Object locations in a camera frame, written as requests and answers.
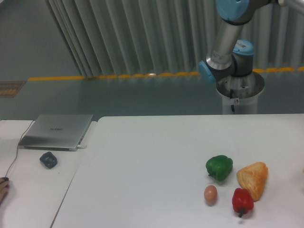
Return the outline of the person hand dark nails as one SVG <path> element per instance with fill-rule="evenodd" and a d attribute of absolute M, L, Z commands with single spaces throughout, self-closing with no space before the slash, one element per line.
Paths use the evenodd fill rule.
<path fill-rule="evenodd" d="M 4 199 L 5 195 L 7 194 L 9 190 L 9 178 L 8 177 L 2 177 L 0 179 L 0 202 Z"/>

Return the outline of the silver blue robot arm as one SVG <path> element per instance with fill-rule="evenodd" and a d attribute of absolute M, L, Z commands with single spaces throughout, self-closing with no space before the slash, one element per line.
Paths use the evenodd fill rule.
<path fill-rule="evenodd" d="M 291 7 L 304 12 L 302 0 L 217 0 L 217 12 L 222 18 L 213 48 L 206 59 L 199 62 L 199 72 L 208 83 L 216 83 L 227 76 L 245 77 L 253 71 L 253 45 L 236 47 L 242 28 L 255 11 L 268 4 Z"/>

